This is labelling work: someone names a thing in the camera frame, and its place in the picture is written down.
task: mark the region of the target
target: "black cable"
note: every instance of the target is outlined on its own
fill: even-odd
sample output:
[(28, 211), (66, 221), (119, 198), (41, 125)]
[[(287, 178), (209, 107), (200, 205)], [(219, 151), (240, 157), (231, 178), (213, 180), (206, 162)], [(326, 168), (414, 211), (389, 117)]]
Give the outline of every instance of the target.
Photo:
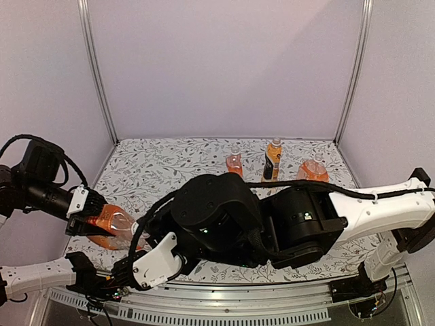
[[(15, 141), (18, 141), (20, 139), (28, 139), (31, 141), (37, 141), (41, 144), (43, 144), (44, 146), (46, 146), (48, 149), (53, 149), (53, 152), (56, 153), (57, 149), (60, 148), (57, 145), (46, 141), (45, 139), (38, 137), (38, 136), (33, 136), (32, 134), (18, 134), (16, 136), (13, 136), (10, 140), (8, 140), (5, 145), (0, 149), (0, 158), (3, 156), (3, 154), (5, 153), (6, 149), (8, 149), (8, 147), (14, 143)], [(69, 158), (65, 153), (63, 153), (60, 156), (60, 165), (62, 166), (64, 175), (65, 175), (65, 180), (58, 184), (59, 187), (62, 187), (63, 185), (65, 185), (68, 182), (68, 178), (69, 178), (69, 173), (68, 173), (68, 168), (67, 165), (65, 164), (68, 163), (70, 165), (71, 168), (73, 168), (73, 170), (75, 171), (75, 173), (77, 173), (78, 177), (80, 178), (81, 182), (83, 183), (83, 185), (85, 187), (88, 187), (88, 181), (86, 180), (86, 177), (84, 176), (83, 172), (79, 169), (79, 167), (77, 166), (77, 164), (71, 159)]]
[(144, 289), (139, 285), (139, 283), (136, 281), (135, 276), (133, 275), (133, 263), (134, 263), (134, 256), (137, 248), (137, 244), (139, 243), (139, 238), (141, 237), (144, 229), (145, 229), (145, 223), (150, 217), (154, 215), (158, 209), (166, 204), (168, 201), (170, 201), (172, 198), (175, 197), (178, 190), (174, 190), (173, 192), (170, 192), (165, 197), (157, 200), (151, 208), (148, 210), (148, 212), (140, 217), (137, 220), (137, 229), (135, 234), (133, 235), (133, 239), (131, 239), (130, 242), (130, 248), (128, 249), (128, 259), (127, 259), (127, 273), (128, 273), (128, 281), (130, 283), (130, 286), (134, 287), (135, 289), (139, 291), (143, 291)]
[(70, 165), (70, 167), (73, 168), (75, 173), (77, 173), (77, 175), (79, 176), (79, 178), (82, 181), (83, 185), (85, 187), (88, 187), (88, 180), (86, 180), (86, 177), (84, 176), (83, 172), (79, 169), (77, 164), (74, 163), (74, 161), (71, 158), (69, 158), (69, 156), (67, 156), (67, 154), (63, 154), (63, 158), (65, 159), (65, 161), (67, 161), (67, 163)]
[(388, 304), (384, 307), (384, 309), (382, 309), (381, 311), (376, 311), (376, 312), (373, 314), (373, 316), (379, 316), (379, 315), (382, 314), (384, 311), (386, 311), (386, 310), (388, 309), (388, 307), (391, 306), (391, 304), (393, 303), (393, 300), (394, 300), (394, 298), (395, 298), (395, 296), (396, 296), (396, 293), (397, 293), (397, 274), (396, 274), (396, 271), (394, 270), (394, 268), (392, 268), (391, 270), (392, 270), (393, 275), (394, 275), (394, 292), (393, 292), (393, 295), (392, 295), (390, 301), (388, 301)]
[(72, 192), (74, 189), (77, 189), (78, 185), (73, 185), (71, 188), (68, 189), (67, 193), (69, 194), (70, 192)]
[(181, 271), (183, 270), (184, 266), (186, 265), (186, 261), (184, 260), (184, 257), (181, 256), (180, 254), (177, 254), (177, 256), (181, 259), (181, 268), (179, 269), (179, 271), (176, 274), (172, 275), (171, 277), (168, 277), (168, 281), (175, 280), (181, 274)]
[(260, 230), (258, 228), (252, 229), (252, 230), (248, 231), (248, 233), (247, 233), (247, 239), (248, 239), (249, 243), (251, 244), (251, 246), (255, 250), (263, 253), (269, 259), (288, 259), (288, 257), (290, 255), (293, 255), (292, 253), (290, 253), (290, 254), (276, 253), (274, 251), (268, 250), (264, 246), (263, 240), (261, 238)]
[[(248, 182), (246, 183), (250, 188), (275, 188), (275, 187), (319, 187), (331, 192), (338, 192), (340, 194), (346, 195), (347, 197), (364, 199), (364, 200), (375, 200), (376, 196), (374, 194), (363, 194), (360, 192), (353, 192), (351, 190), (345, 189), (343, 187), (333, 185), (332, 183), (322, 182), (322, 181), (309, 181), (309, 180), (289, 180), (289, 181), (276, 181), (276, 182)], [(402, 196), (406, 194), (413, 194), (415, 192), (435, 192), (435, 188), (417, 188), (417, 189), (404, 189), (396, 190), (394, 192), (384, 192), (377, 194), (378, 199), (391, 198)]]
[(28, 298), (29, 298), (29, 296), (27, 295), (27, 293), (25, 293), (24, 294), (24, 299), (21, 299), (21, 300), (9, 299), (9, 301), (12, 301), (15, 304), (21, 304), (23, 302), (26, 302)]
[(107, 309), (104, 307), (104, 301), (107, 301), (107, 300), (98, 300), (97, 298), (94, 298), (94, 297), (90, 297), (89, 295), (85, 295), (85, 298), (88, 300), (88, 304), (86, 305), (86, 308), (88, 309), (88, 318), (89, 318), (89, 321), (92, 323), (92, 324), (94, 324), (95, 326), (100, 326), (99, 324), (97, 324), (95, 321), (94, 321), (94, 317), (93, 316), (91, 316), (90, 315), (90, 307), (92, 306), (93, 308), (95, 308), (95, 309), (101, 309), (103, 312), (104, 312), (104, 314), (106, 315), (106, 318), (107, 318), (107, 321), (109, 322), (109, 325), (110, 326), (114, 326), (114, 324), (112, 323), (112, 321), (111, 321), (111, 318), (110, 318), (110, 316), (109, 316), (109, 313), (107, 312)]
[(36, 209), (35, 207), (26, 207), (25, 209), (22, 209), (24, 214), (29, 214), (36, 211), (39, 211), (39, 209)]

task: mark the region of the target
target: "white bracket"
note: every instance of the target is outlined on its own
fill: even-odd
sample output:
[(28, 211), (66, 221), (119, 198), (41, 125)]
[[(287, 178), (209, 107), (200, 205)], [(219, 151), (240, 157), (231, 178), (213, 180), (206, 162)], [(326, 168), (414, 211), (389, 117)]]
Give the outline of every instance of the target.
[(69, 208), (67, 212), (68, 219), (72, 214), (81, 212), (83, 210), (88, 194), (89, 194), (89, 190), (85, 189), (83, 185), (79, 185), (74, 190), (73, 198), (69, 203)]
[[(372, 194), (375, 197), (373, 200), (351, 198), (337, 192), (330, 193), (329, 197), (338, 216), (346, 217), (348, 222), (334, 247), (370, 234), (422, 226), (435, 213), (435, 204), (431, 192), (418, 192), (421, 187), (425, 187), (425, 184), (417, 178), (412, 178), (397, 185), (353, 189), (362, 194)], [(405, 189), (415, 189), (417, 192), (378, 199), (379, 194)]]
[(381, 238), (381, 243), (364, 261), (367, 276), (372, 282), (387, 277), (392, 267), (394, 267), (405, 254), (405, 252), (401, 253), (397, 249), (396, 238), (394, 238), (391, 232), (379, 234), (379, 238)]
[(169, 232), (156, 248), (152, 249), (133, 264), (136, 281), (143, 287), (156, 287), (166, 283), (182, 267), (180, 256), (173, 256), (171, 250), (177, 245), (177, 236)]
[(75, 284), (73, 265), (67, 258), (47, 263), (0, 268), (1, 277), (7, 282), (6, 297), (12, 299), (27, 292)]

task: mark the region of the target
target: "table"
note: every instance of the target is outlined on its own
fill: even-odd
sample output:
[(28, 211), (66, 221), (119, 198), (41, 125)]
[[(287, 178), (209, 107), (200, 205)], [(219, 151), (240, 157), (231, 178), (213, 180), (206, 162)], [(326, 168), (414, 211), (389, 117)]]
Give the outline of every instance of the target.
[[(107, 201), (117, 204), (135, 219), (168, 192), (204, 173), (227, 172), (225, 157), (233, 144), (241, 148), (246, 182), (259, 182), (264, 165), (266, 139), (127, 139), (121, 141), (95, 187)], [(299, 165), (322, 153), (330, 182), (355, 187), (336, 145), (331, 141), (283, 140), (279, 180), (294, 179)], [(263, 198), (270, 190), (257, 190)], [(178, 280), (194, 283), (277, 283), (318, 280), (355, 274), (358, 265), (378, 245), (377, 236), (351, 241), (332, 249), (318, 262), (302, 268), (275, 270), (270, 264), (242, 268), (202, 261)], [(66, 253), (83, 251), (98, 270), (108, 272), (126, 251), (108, 251), (85, 237), (72, 237)]]

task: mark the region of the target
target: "white wall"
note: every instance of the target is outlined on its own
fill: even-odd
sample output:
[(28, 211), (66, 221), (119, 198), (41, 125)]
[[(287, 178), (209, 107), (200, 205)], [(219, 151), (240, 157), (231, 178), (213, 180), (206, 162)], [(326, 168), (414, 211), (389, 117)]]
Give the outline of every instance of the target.
[[(361, 78), (341, 148), (362, 186), (422, 166), (435, 179), (435, 2), (375, 1)], [(435, 325), (435, 243), (406, 259)]]
[(90, 1), (119, 137), (332, 139), (362, 4)]
[[(14, 1), (0, 5), (0, 145), (20, 133), (63, 147), (96, 177), (111, 143), (84, 47), (76, 0)], [(26, 141), (0, 163), (20, 161)], [(71, 183), (78, 182), (71, 178)], [(65, 248), (65, 222), (43, 213), (14, 213), (0, 231), (0, 265), (48, 261)], [(29, 305), (7, 303), (0, 324), (24, 325)]]

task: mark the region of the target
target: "metal frame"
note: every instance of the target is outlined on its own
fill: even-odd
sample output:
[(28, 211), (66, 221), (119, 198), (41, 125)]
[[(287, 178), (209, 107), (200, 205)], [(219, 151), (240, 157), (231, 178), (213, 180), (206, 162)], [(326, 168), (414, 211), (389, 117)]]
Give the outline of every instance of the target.
[(352, 170), (351, 166), (349, 165), (349, 163), (346, 160), (346, 157), (344, 155), (344, 153), (341, 151), (340, 146), (335, 143), (335, 146), (337, 148), (337, 152), (340, 154), (341, 159), (343, 160), (343, 162), (345, 163), (345, 166), (347, 167), (347, 170), (349, 170), (349, 173), (352, 177), (353, 182), (355, 183), (357, 188), (361, 188), (361, 183), (360, 180), (356, 177), (356, 174), (354, 173), (354, 171)]
[(100, 103), (101, 113), (109, 133), (110, 140), (114, 145), (119, 142), (118, 136), (115, 130), (115, 124), (112, 119), (109, 103), (107, 102), (106, 93), (103, 87), (103, 80), (101, 78), (101, 72), (98, 65), (97, 54), (95, 52), (94, 37), (92, 36), (92, 29), (90, 23), (88, 0), (78, 0), (80, 21), (82, 23), (82, 30), (84, 36), (84, 43), (86, 51), (88, 53), (88, 60), (90, 70), (94, 79), (95, 89), (97, 91), (98, 100)]
[[(103, 114), (103, 119), (109, 133), (110, 139), (113, 144), (117, 144), (119, 142), (119, 138), (116, 134), (115, 124), (113, 118), (111, 116), (111, 112), (109, 109), (109, 103), (107, 101), (106, 93), (103, 86), (103, 80), (101, 77), (101, 72), (97, 60), (97, 54), (95, 50), (94, 38), (92, 35), (92, 27), (90, 23), (90, 14), (88, 9), (88, 0), (77, 0), (79, 13), (80, 13), (80, 21), (82, 23), (82, 30), (84, 36), (84, 42), (86, 45), (86, 51), (88, 53), (88, 60), (90, 65), (90, 70), (92, 72), (95, 88), (97, 91), (97, 96), (99, 99), (99, 104), (101, 108), (101, 112)], [(361, 19), (361, 27), (360, 27), (360, 35), (358, 37), (358, 46), (357, 52), (355, 55), (355, 61), (353, 63), (353, 69), (351, 74), (351, 80), (349, 82), (349, 87), (347, 89), (345, 104), (343, 106), (343, 110), (340, 116), (340, 121), (338, 123), (338, 128), (334, 135), (334, 142), (339, 145), (344, 131), (346, 129), (347, 120), (349, 118), (349, 113), (351, 110), (353, 98), (355, 96), (356, 87), (358, 84), (358, 79), (360, 77), (360, 71), (362, 67), (362, 62), (364, 58), (364, 52), (366, 49), (366, 43), (368, 39), (368, 32), (370, 29), (370, 19), (372, 16), (372, 7), (373, 0), (364, 0), (363, 10), (362, 10), (362, 19)]]
[(29, 326), (42, 326), (42, 321), (44, 320), (44, 315), (46, 313), (49, 300), (47, 293), (50, 291), (51, 289), (45, 289), (39, 293), (38, 298), (33, 306)]
[(343, 135), (347, 125), (347, 120), (349, 119), (349, 113), (351, 111), (353, 98), (355, 97), (355, 91), (358, 84), (358, 79), (360, 78), (362, 62), (364, 59), (364, 52), (366, 50), (366, 44), (368, 39), (368, 32), (370, 30), (372, 7), (373, 7), (373, 0), (364, 0), (363, 9), (362, 9), (360, 36), (358, 38), (358, 47), (355, 55), (355, 62), (353, 63), (351, 81), (347, 89), (345, 104), (343, 106), (340, 122), (338, 123), (338, 128), (334, 137), (334, 142), (337, 145), (340, 145), (340, 142), (343, 139)]
[[(422, 325), (421, 311), (406, 266), (396, 266), (396, 272), (398, 293), (402, 292), (403, 298), (408, 300), (406, 311), (411, 325)], [(107, 302), (105, 307), (113, 318), (146, 325), (309, 325), (330, 320), (330, 307), (347, 304), (332, 303), (330, 281), (263, 285), (171, 282), (153, 291), (133, 292), (119, 304)], [(392, 292), (393, 277), (387, 279), (387, 286), (387, 292)], [(84, 296), (66, 289), (49, 289), (45, 297), (41, 296), (79, 310), (86, 309)], [(35, 311), (41, 313), (46, 305), (46, 301), (40, 301)], [(41, 326), (40, 320), (41, 317), (33, 319), (30, 326)]]
[(103, 174), (104, 170), (106, 169), (107, 165), (109, 164), (111, 157), (115, 154), (115, 150), (116, 150), (116, 145), (112, 146), (109, 154), (107, 155), (106, 159), (104, 160), (104, 163), (101, 165), (100, 170), (98, 171), (94, 181), (92, 182), (92, 185), (91, 185), (92, 188), (95, 188), (95, 186), (97, 185), (98, 181), (101, 178), (101, 175)]

